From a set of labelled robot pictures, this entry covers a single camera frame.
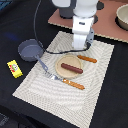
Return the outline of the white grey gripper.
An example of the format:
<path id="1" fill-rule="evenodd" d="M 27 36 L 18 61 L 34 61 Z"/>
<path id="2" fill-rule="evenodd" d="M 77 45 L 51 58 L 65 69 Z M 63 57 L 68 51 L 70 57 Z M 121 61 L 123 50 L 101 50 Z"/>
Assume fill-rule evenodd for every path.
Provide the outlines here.
<path id="1" fill-rule="evenodd" d="M 73 42 L 72 46 L 77 50 L 87 47 L 87 43 L 92 43 L 94 38 L 94 30 L 92 25 L 94 18 L 73 17 Z"/>

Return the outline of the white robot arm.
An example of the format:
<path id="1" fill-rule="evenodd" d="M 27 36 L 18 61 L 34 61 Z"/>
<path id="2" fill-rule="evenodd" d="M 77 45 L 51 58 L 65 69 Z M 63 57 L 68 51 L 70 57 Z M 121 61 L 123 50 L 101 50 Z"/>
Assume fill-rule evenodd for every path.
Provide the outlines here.
<path id="1" fill-rule="evenodd" d="M 73 19 L 73 43 L 75 49 L 83 49 L 94 23 L 98 0 L 51 0 L 63 18 Z"/>

